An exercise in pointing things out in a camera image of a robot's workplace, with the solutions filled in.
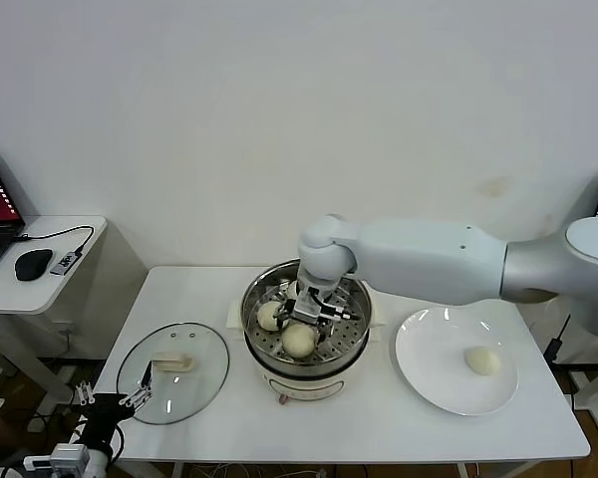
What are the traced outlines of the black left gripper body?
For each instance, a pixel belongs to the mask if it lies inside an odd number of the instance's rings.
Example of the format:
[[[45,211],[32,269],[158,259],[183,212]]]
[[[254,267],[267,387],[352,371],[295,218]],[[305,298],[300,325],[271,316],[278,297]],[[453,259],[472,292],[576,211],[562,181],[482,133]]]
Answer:
[[[81,438],[112,439],[118,424],[133,416],[126,399],[127,396],[122,393],[96,393],[94,401],[82,407],[81,413],[87,423]]]

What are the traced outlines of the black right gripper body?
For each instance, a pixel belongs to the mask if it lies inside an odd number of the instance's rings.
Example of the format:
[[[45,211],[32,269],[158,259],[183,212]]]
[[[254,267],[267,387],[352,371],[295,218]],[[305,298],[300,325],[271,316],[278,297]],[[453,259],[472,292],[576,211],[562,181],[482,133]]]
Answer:
[[[339,279],[321,279],[308,272],[301,273],[302,290],[310,298],[329,299],[336,293],[339,283]]]

